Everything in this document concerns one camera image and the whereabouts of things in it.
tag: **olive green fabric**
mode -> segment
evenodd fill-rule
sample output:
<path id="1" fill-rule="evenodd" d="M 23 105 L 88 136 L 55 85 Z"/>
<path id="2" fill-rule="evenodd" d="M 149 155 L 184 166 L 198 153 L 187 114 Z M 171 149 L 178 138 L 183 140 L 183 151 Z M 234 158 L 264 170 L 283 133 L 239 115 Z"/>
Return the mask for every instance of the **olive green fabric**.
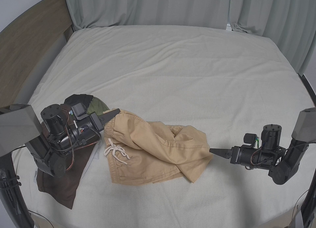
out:
<path id="1" fill-rule="evenodd" d="M 90 104 L 89 104 L 87 113 L 91 114 L 93 112 L 96 112 L 97 115 L 102 115 L 103 112 L 107 111 L 107 110 L 110 110 L 110 109 L 103 101 L 101 101 L 97 97 L 93 97 Z"/>

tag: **mattress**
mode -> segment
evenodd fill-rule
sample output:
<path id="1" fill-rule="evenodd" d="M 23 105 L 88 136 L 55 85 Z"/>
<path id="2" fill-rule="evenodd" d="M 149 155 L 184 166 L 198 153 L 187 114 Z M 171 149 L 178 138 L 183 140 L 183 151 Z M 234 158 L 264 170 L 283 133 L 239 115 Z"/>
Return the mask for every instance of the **mattress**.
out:
<path id="1" fill-rule="evenodd" d="M 313 103 L 268 38 L 186 26 L 117 26 L 76 31 L 50 66 L 29 104 L 38 118 L 71 94 L 91 94 L 110 108 L 147 121 L 192 125 L 213 148 L 243 144 L 245 133 L 282 126 L 288 147 L 298 113 Z M 37 167 L 26 148 L 13 153 L 26 205 L 68 228 L 255 227 L 288 211 L 308 189 L 316 149 L 297 174 L 276 185 L 268 171 L 247 171 L 214 157 L 202 176 L 126 186 L 113 184 L 95 147 L 72 210 L 39 192 Z"/>

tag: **black metal pole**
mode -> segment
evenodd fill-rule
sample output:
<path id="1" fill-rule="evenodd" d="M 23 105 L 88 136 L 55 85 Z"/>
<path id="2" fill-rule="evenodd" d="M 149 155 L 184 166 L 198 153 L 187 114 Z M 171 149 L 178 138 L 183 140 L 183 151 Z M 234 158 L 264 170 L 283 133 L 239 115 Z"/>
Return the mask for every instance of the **black metal pole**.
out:
<path id="1" fill-rule="evenodd" d="M 18 228 L 34 228 L 34 221 L 20 191 L 11 152 L 0 157 L 0 199 L 14 225 Z"/>
<path id="2" fill-rule="evenodd" d="M 316 169 L 312 183 L 301 207 L 304 228 L 308 227 L 314 219 L 316 211 Z"/>

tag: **wooden bed frame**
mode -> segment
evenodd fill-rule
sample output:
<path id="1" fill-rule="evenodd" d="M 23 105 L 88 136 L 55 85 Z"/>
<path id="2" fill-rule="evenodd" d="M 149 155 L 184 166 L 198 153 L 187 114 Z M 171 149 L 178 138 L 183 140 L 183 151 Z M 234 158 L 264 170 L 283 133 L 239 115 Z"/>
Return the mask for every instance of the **wooden bed frame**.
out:
<path id="1" fill-rule="evenodd" d="M 26 85 L 28 102 L 49 67 L 39 73 L 37 66 L 47 61 L 46 54 L 57 40 L 68 41 L 72 33 L 66 0 L 42 0 L 0 32 L 0 107 L 15 103 Z M 34 75 L 38 82 L 30 84 Z"/>

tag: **bed frame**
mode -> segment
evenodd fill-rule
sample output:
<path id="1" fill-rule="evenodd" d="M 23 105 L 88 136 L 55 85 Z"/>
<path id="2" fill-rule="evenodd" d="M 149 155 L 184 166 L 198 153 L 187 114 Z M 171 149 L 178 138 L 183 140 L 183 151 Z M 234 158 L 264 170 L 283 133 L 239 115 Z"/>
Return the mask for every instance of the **bed frame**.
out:
<path id="1" fill-rule="evenodd" d="M 42 0 L 0 32 L 0 107 L 29 101 L 72 33 L 66 0 Z"/>

